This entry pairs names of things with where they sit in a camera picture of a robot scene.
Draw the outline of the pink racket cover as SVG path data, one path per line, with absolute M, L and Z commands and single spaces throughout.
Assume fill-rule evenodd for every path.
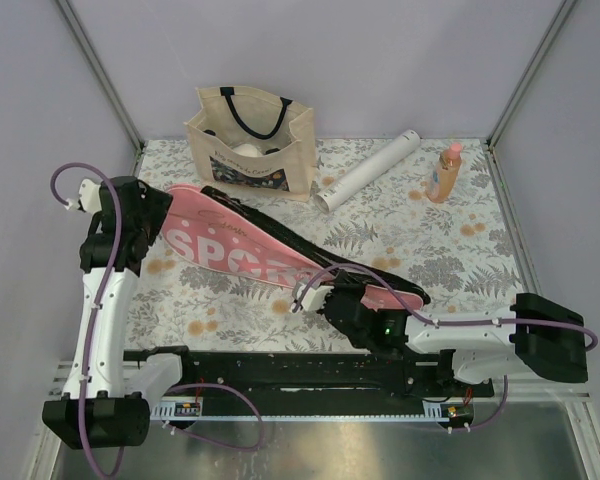
M 292 288 L 347 260 L 211 186 L 175 184 L 162 235 L 180 257 L 202 268 Z

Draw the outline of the white shuttlecock tube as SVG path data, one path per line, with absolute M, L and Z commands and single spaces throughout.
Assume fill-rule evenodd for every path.
M 414 153 L 420 144 L 421 137 L 414 130 L 403 132 L 340 176 L 328 187 L 319 191 L 314 196 L 314 203 L 322 213 L 333 212 L 360 190 Z

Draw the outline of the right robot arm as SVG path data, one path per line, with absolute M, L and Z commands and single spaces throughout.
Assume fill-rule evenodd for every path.
M 307 306 L 326 317 L 356 349 L 387 358 L 434 355 L 435 383 L 455 396 L 470 384 L 532 372 L 545 380 L 588 380 L 581 315 L 533 293 L 495 311 L 427 317 L 400 302 L 394 309 L 363 304 L 361 286 L 321 286 Z

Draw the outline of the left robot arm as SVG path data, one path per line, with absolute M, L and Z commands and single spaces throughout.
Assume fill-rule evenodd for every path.
M 185 395 L 196 386 L 195 368 L 173 353 L 152 354 L 124 375 L 130 303 L 172 200 L 133 176 L 81 183 L 78 206 L 92 220 L 80 247 L 79 336 L 61 397 L 45 402 L 42 413 L 43 423 L 71 449 L 142 444 L 164 394 Z

